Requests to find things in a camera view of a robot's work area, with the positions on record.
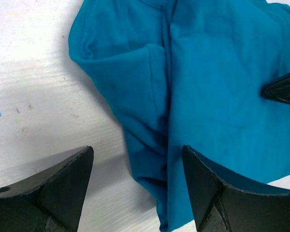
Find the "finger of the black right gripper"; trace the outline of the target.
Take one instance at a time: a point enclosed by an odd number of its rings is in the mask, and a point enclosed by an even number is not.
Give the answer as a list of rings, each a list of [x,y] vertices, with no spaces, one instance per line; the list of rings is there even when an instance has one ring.
[[[290,105],[290,73],[264,85],[261,96],[267,100]]]

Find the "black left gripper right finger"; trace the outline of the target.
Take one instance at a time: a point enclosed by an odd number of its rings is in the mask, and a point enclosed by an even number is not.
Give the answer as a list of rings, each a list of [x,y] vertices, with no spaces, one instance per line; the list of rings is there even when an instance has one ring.
[[[290,232],[290,189],[242,176],[185,145],[182,162],[199,232]]]

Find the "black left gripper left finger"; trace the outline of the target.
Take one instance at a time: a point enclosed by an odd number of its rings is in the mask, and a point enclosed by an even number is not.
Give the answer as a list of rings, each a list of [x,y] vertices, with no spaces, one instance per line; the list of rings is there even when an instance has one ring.
[[[0,188],[0,232],[75,232],[94,151],[84,146],[26,179]]]

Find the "blue t shirt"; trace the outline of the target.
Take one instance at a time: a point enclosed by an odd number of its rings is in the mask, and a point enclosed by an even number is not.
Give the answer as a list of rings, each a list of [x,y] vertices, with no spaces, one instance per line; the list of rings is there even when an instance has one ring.
[[[290,105],[261,87],[290,72],[290,7],[264,0],[86,0],[69,54],[122,124],[160,230],[189,223],[181,149],[248,178],[290,175]]]

